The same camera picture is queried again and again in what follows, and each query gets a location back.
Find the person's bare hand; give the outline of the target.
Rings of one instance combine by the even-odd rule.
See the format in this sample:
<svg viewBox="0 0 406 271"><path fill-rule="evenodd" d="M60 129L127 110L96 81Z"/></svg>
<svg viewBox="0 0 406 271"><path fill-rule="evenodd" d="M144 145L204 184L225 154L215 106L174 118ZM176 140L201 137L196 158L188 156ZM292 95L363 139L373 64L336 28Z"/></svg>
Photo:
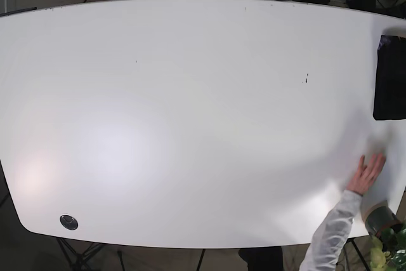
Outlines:
<svg viewBox="0 0 406 271"><path fill-rule="evenodd" d="M382 153L372 154L369 162L365 162L365 155L361 155L357 170L349 183L346 190L363 196L371 188L386 162L386 156Z"/></svg>

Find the white sleeved forearm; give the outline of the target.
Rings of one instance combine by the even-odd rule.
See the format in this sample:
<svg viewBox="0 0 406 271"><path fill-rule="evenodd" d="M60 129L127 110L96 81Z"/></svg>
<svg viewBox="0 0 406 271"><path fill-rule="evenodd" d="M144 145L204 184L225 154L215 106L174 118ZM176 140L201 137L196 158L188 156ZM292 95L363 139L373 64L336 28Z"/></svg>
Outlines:
<svg viewBox="0 0 406 271"><path fill-rule="evenodd" d="M336 263L360 211L362 196L345 190L313 234L300 270L335 270Z"/></svg>

